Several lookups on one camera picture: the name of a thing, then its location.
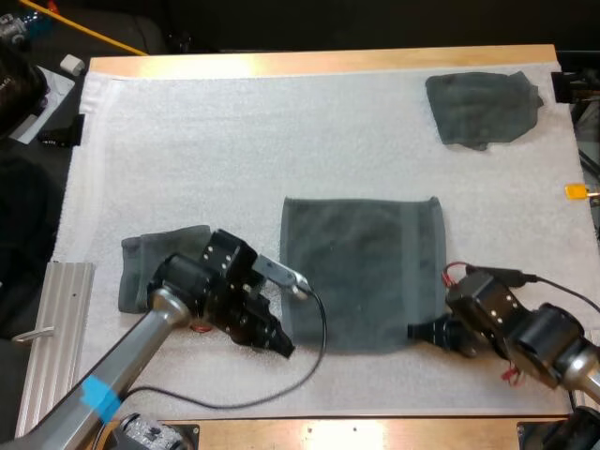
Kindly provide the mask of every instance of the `table surface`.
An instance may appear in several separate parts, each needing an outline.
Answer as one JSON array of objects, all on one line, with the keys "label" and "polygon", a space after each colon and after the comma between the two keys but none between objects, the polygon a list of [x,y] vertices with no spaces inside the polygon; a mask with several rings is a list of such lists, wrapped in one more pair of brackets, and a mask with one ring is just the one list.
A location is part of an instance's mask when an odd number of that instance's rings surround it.
[{"label": "table surface", "polygon": [[[222,79],[556,61],[551,45],[94,58],[117,77]],[[517,422],[532,418],[386,418],[199,421],[201,448],[518,449]]]}]

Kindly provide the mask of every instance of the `blue tape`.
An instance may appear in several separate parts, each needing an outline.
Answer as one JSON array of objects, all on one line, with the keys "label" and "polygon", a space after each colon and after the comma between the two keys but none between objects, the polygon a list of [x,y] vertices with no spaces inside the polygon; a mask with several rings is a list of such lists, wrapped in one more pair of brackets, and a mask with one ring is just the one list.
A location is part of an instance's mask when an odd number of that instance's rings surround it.
[{"label": "blue tape", "polygon": [[94,410],[104,424],[109,423],[121,406],[119,397],[108,384],[94,375],[83,380],[82,389],[83,396],[80,397],[80,402]]}]

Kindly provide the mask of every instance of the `yellow cable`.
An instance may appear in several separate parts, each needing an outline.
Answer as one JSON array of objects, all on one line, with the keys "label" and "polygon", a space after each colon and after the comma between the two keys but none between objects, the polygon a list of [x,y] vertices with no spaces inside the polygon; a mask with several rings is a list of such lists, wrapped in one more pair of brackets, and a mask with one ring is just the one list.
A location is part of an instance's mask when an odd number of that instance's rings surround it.
[{"label": "yellow cable", "polygon": [[111,39],[110,37],[101,35],[100,33],[97,33],[94,30],[90,30],[89,28],[79,25],[78,23],[76,23],[74,21],[70,21],[69,19],[64,18],[60,14],[56,14],[55,12],[52,12],[49,9],[46,9],[45,7],[41,7],[40,5],[30,2],[29,0],[19,0],[19,1],[21,3],[23,3],[24,5],[27,5],[28,7],[41,12],[42,14],[46,14],[47,16],[50,16],[53,19],[56,19],[57,21],[64,23],[65,25],[75,28],[76,30],[81,31],[82,33],[85,33],[86,35],[103,40],[104,42],[108,42],[109,44],[112,44],[115,47],[119,47],[120,49],[127,50],[128,52],[138,54],[139,56],[146,56],[148,54],[148,53],[142,52],[138,49],[134,49],[133,47],[129,47],[127,44],[124,44],[123,42],[119,42],[118,40],[114,40],[114,39]]}]

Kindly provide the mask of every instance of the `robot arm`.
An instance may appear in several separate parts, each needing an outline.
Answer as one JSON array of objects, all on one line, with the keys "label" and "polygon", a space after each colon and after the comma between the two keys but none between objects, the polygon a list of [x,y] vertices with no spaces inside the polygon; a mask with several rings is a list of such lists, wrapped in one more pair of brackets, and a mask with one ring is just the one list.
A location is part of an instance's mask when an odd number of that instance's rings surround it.
[{"label": "robot arm", "polygon": [[[528,310],[509,289],[537,281],[548,282],[518,270],[467,264],[467,276],[453,283],[446,296],[452,312],[410,325],[409,337],[468,357],[489,344],[501,358],[546,386],[582,391],[600,403],[600,351],[584,337],[581,324],[548,303]],[[599,441],[600,413],[577,407],[568,420],[547,424],[523,439],[521,448],[590,450]]]},{"label": "robot arm", "polygon": [[150,311],[32,431],[0,449],[86,448],[171,331],[195,319],[213,324],[237,344],[289,357],[294,346],[260,295],[267,279],[301,299],[310,293],[300,274],[221,230],[213,233],[199,262],[172,255],[148,286]]}]

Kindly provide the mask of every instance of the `gray towel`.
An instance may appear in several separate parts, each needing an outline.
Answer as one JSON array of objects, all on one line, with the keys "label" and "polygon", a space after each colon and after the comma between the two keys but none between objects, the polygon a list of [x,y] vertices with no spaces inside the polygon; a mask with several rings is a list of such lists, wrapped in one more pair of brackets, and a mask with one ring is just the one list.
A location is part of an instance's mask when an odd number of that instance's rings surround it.
[{"label": "gray towel", "polygon": [[173,253],[199,260],[208,241],[206,225],[182,228],[173,232],[156,232],[129,237],[121,242],[123,274],[119,287],[119,310],[142,313],[148,309],[146,287],[158,266]]},{"label": "gray towel", "polygon": [[425,86],[442,142],[475,150],[525,134],[544,104],[523,72],[452,73],[429,77]]},{"label": "gray towel", "polygon": [[[445,235],[440,202],[286,199],[281,261],[321,296],[336,353],[389,353],[407,345],[407,325],[444,311]],[[317,346],[311,302],[284,295],[283,328]]]}]

